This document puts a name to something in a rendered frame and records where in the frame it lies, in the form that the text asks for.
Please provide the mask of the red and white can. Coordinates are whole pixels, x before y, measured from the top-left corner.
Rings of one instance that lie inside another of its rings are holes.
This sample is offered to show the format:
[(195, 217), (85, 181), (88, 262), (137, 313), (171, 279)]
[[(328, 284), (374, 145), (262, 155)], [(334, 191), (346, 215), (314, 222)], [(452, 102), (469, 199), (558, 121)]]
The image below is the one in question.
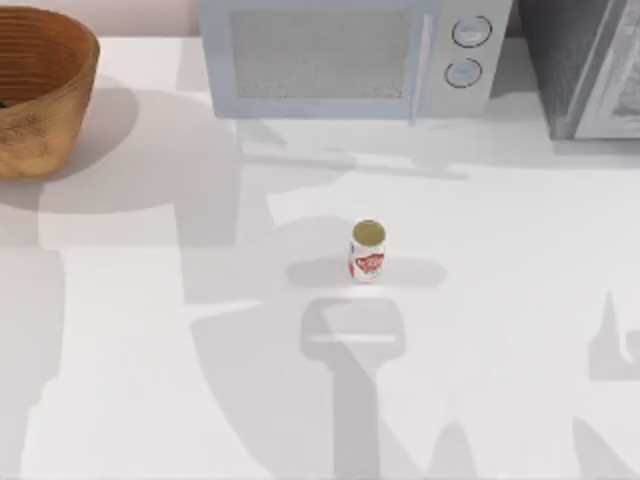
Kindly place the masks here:
[(348, 270), (354, 280), (371, 282), (381, 274), (385, 260), (386, 231), (372, 219), (357, 222), (351, 233)]

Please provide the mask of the microwave oven door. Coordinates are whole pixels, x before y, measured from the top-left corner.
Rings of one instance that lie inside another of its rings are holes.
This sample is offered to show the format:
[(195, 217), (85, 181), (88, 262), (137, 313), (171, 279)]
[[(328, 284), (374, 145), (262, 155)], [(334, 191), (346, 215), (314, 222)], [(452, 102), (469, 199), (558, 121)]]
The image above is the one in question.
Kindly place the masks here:
[(214, 110), (407, 119), (423, 17), (442, 0), (198, 0)]

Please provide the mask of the round microwave knob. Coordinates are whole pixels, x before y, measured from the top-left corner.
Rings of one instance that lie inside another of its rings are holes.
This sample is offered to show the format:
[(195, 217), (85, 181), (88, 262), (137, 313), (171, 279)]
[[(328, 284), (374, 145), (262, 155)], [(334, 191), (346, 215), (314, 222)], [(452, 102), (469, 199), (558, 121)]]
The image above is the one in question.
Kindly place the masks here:
[(444, 79), (455, 89), (469, 88), (479, 82), (483, 75), (481, 64), (472, 59), (464, 58), (450, 63), (444, 72)]
[(492, 24), (484, 16), (473, 16), (458, 20), (452, 28), (453, 41), (462, 48), (483, 45), (492, 34)]

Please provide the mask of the pale microwave oven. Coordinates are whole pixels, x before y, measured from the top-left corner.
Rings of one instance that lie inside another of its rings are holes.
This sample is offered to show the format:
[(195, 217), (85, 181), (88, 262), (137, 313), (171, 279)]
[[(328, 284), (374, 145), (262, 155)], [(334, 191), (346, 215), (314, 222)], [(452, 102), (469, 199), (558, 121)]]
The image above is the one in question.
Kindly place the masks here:
[[(487, 103), (497, 69), (509, 20), (512, 0), (442, 0), (442, 9), (433, 23), (426, 77), (418, 120), (472, 117)], [(452, 28), (463, 18), (484, 16), (492, 24), (490, 38), (476, 48), (462, 48), (452, 39)], [(444, 79), (446, 67), (457, 60), (472, 58), (483, 68), (478, 83), (465, 89), (452, 88)]]

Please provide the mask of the wooden basket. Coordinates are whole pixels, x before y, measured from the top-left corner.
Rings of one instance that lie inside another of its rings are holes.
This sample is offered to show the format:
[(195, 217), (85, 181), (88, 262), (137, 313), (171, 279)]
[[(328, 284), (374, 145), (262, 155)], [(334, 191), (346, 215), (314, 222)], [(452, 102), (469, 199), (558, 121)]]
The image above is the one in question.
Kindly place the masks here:
[(0, 179), (63, 168), (82, 128), (100, 55), (65, 14), (0, 5)]

